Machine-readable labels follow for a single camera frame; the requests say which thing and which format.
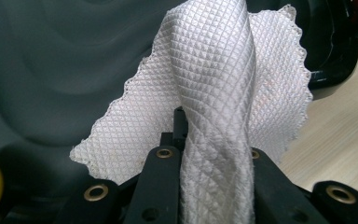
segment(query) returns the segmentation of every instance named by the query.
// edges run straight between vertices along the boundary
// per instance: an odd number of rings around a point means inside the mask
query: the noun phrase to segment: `diamond-patterned cloth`
[[[295,15],[292,7],[249,15],[244,0],[190,0],[170,10],[152,55],[71,158],[121,184],[142,171],[181,105],[189,122],[183,222],[253,222],[250,147],[277,161],[311,100]]]

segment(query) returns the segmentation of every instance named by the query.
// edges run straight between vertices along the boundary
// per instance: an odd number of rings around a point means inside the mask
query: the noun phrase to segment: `brass grommet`
[[[102,192],[96,195],[91,194],[93,190],[101,189]],[[89,202],[97,202],[106,197],[109,188],[105,184],[93,185],[84,192],[84,199]]]
[[[326,188],[326,192],[328,196],[341,203],[356,203],[354,195],[342,187],[330,185]]]
[[[157,157],[162,158],[162,159],[166,159],[173,156],[173,152],[170,149],[160,149],[159,151],[157,151]]]
[[[260,157],[260,154],[258,154],[257,151],[252,149],[252,159],[258,159]]]

